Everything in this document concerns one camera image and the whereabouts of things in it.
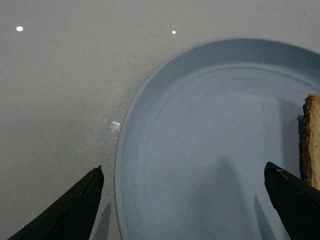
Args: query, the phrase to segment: bread crust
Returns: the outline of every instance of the bread crust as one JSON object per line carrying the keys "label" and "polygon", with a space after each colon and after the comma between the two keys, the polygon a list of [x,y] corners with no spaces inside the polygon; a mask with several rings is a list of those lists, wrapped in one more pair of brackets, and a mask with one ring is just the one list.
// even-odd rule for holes
{"label": "bread crust", "polygon": [[303,105],[301,179],[320,190],[320,94],[309,94]]}

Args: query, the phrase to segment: plate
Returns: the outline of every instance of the plate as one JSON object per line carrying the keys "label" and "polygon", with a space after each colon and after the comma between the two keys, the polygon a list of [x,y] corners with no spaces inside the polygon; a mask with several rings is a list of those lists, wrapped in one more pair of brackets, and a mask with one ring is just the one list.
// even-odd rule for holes
{"label": "plate", "polygon": [[298,118],[320,93],[320,55],[262,39],[189,48],[143,84],[114,171],[123,240],[289,240],[264,186],[299,174]]}

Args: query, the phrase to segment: speckled countertop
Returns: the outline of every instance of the speckled countertop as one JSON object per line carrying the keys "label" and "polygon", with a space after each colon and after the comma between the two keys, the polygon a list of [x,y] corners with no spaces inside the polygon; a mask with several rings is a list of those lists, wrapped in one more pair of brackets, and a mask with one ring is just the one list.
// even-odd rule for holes
{"label": "speckled countertop", "polygon": [[270,39],[320,53],[319,13],[314,0],[2,1],[0,239],[103,165],[91,239],[119,240],[114,157],[145,79],[173,54],[221,38]]}

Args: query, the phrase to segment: gray countertop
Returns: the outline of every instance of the gray countertop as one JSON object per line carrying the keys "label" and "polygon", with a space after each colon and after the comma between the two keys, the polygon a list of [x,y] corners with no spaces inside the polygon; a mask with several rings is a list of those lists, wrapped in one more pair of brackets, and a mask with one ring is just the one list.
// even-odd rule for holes
{"label": "gray countertop", "polygon": [[98,165],[105,180],[91,239],[121,239],[114,158],[146,78],[179,51],[222,38],[320,53],[319,13],[315,0],[2,1],[0,239]]}

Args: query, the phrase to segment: bread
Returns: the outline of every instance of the bread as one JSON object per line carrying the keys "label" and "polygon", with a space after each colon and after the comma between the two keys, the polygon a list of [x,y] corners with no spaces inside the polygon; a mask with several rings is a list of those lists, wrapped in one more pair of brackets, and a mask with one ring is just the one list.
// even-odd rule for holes
{"label": "bread", "polygon": [[320,94],[309,94],[303,105],[300,138],[301,179],[320,190]]}

